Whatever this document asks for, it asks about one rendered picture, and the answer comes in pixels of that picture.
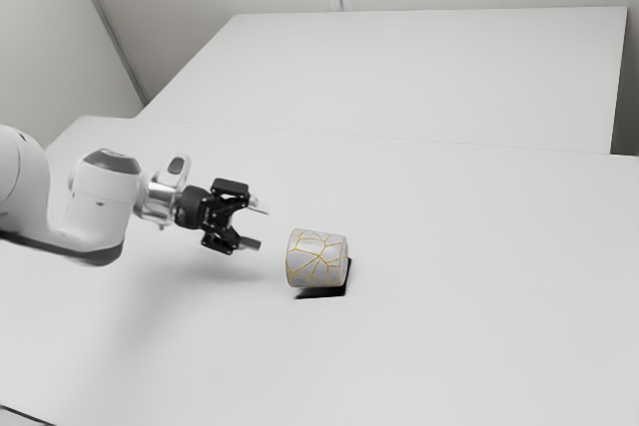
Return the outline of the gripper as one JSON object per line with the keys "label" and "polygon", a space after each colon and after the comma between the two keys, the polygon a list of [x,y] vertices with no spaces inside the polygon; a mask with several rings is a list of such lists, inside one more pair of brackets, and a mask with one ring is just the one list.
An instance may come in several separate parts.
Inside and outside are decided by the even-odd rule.
{"label": "gripper", "polygon": [[[206,220],[203,201],[210,199]],[[247,184],[223,178],[214,179],[209,191],[186,186],[176,203],[175,224],[186,229],[201,229],[204,236],[201,245],[223,254],[232,254],[238,249],[258,251],[262,243],[254,238],[241,236],[232,226],[233,216],[240,210],[269,214],[270,207],[250,193]]]}

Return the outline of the white mug with gold cracks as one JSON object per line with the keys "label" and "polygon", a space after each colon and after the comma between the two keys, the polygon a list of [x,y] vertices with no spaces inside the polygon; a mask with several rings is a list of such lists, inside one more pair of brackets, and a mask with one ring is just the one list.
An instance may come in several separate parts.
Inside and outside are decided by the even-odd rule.
{"label": "white mug with gold cracks", "polygon": [[286,277],[294,288],[341,287],[348,271],[344,235],[294,228],[286,252]]}

